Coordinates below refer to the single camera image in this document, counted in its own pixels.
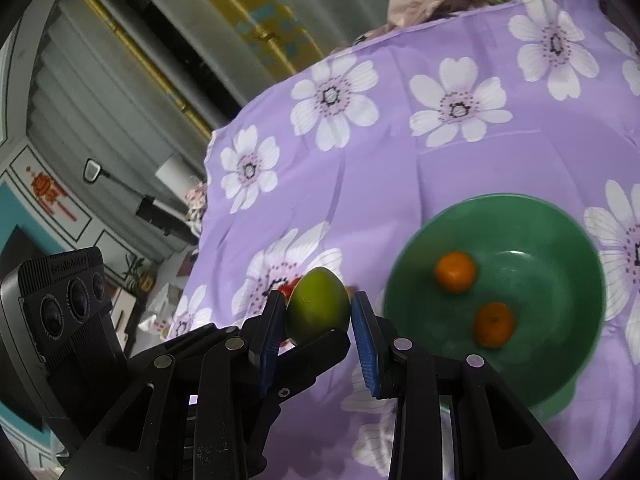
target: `paper towel roll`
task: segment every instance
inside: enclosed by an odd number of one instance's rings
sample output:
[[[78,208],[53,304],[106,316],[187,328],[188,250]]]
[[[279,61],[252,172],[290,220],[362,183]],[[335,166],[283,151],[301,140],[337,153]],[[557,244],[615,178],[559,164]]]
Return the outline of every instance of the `paper towel roll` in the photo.
[[[160,169],[156,171],[156,178],[185,204],[187,203],[187,193],[196,187],[200,181],[200,178],[193,173],[193,170],[178,155],[170,156],[160,166]]]

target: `table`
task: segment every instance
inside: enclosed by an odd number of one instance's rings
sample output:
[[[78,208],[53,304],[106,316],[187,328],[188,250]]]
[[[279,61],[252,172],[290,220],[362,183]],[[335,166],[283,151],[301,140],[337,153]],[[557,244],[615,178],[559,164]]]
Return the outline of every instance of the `table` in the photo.
[[[485,193],[539,197],[585,226],[606,273],[597,350],[546,425],[581,480],[599,479],[640,418],[638,94],[638,53],[596,0],[511,2],[331,56],[216,133],[172,335],[241,324],[318,265],[380,311],[396,256],[429,218]],[[369,396],[352,348],[283,404],[260,478],[386,478],[393,410]]]

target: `orange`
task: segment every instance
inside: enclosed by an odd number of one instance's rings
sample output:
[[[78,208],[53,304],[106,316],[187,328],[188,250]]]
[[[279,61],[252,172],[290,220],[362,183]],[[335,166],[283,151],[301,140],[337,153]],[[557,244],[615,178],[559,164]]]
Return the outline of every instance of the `orange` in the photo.
[[[438,260],[434,273],[442,288],[452,294],[462,294],[472,287],[478,270],[471,256],[453,251]]]
[[[516,317],[504,303],[492,301],[476,313],[474,337],[480,346],[500,348],[516,331]]]

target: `bowl rim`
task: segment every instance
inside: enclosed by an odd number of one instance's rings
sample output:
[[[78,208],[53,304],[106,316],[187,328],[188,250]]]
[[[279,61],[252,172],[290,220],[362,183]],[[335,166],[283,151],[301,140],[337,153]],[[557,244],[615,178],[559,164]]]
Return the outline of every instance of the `bowl rim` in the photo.
[[[442,211],[437,213],[435,216],[431,217],[427,222],[425,222],[420,226],[420,228],[411,236],[411,238],[409,238],[408,242],[404,245],[404,247],[396,257],[393,267],[391,268],[391,272],[389,273],[389,277],[386,280],[385,296],[382,304],[382,314],[383,316],[386,317],[385,314],[386,314],[387,305],[388,305],[387,291],[388,291],[389,283],[391,282],[392,277],[396,275],[396,271],[398,270],[400,261],[404,258],[405,253],[408,251],[409,247],[413,245],[417,237],[420,236],[423,231],[427,230],[437,219],[439,219],[441,216],[444,216],[451,209],[457,206],[460,206],[461,204],[468,203],[468,202],[475,202],[477,200],[485,200],[487,198],[498,198],[498,197],[523,198],[525,200],[538,202],[548,208],[558,211],[559,213],[564,215],[566,218],[568,218],[570,222],[572,222],[575,225],[575,227],[577,227],[577,231],[580,233],[582,238],[584,238],[587,241],[588,246],[590,247],[590,250],[598,263],[598,270],[599,270],[598,276],[600,278],[600,310],[601,310],[600,322],[598,323],[598,327],[595,331],[595,334],[593,335],[591,345],[589,346],[589,349],[585,353],[584,358],[582,359],[580,364],[576,367],[576,369],[569,375],[567,380],[565,380],[562,383],[562,385],[558,389],[556,389],[556,391],[552,392],[551,394],[546,396],[544,399],[540,400],[539,402],[537,402],[532,406],[527,406],[530,412],[535,413],[536,411],[540,411],[540,410],[544,412],[543,407],[546,405],[546,403],[548,403],[549,400],[551,400],[559,392],[565,390],[567,387],[571,385],[574,385],[575,381],[577,381],[578,377],[586,368],[587,364],[591,362],[591,359],[593,358],[593,354],[595,353],[595,350],[596,350],[596,346],[600,341],[600,334],[602,334],[602,328],[604,327],[605,314],[607,310],[607,282],[605,280],[604,270],[602,269],[602,261],[600,259],[600,253],[598,252],[598,248],[594,244],[593,240],[591,239],[591,237],[589,236],[585,228],[582,225],[580,225],[580,223],[573,216],[571,216],[567,211],[565,211],[561,207],[551,202],[547,202],[546,200],[542,200],[541,198],[527,195],[527,194],[498,192],[498,193],[486,193],[478,196],[473,196],[471,198],[461,200],[460,202],[456,202],[455,204],[452,204],[447,208],[444,208]],[[557,409],[554,409],[553,413],[549,417],[545,417],[545,418],[551,418],[552,416],[557,415],[559,412],[564,410],[569,405],[569,403],[567,403],[564,406],[560,406]]]

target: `metal rivet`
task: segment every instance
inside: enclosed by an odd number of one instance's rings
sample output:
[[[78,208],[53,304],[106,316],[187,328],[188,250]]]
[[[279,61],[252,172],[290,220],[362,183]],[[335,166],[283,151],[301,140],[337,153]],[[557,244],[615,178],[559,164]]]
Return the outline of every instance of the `metal rivet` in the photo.
[[[398,350],[411,350],[414,344],[411,342],[411,340],[405,337],[399,337],[398,339],[394,339],[394,346]]]
[[[484,366],[484,359],[478,354],[471,354],[466,357],[466,364],[473,368],[482,368]]]
[[[154,366],[156,368],[167,368],[169,366],[171,366],[173,359],[171,358],[170,355],[164,354],[164,355],[159,355],[158,357],[156,357],[156,360],[154,361]]]
[[[244,346],[244,339],[241,337],[230,337],[225,341],[227,350],[239,350]]]

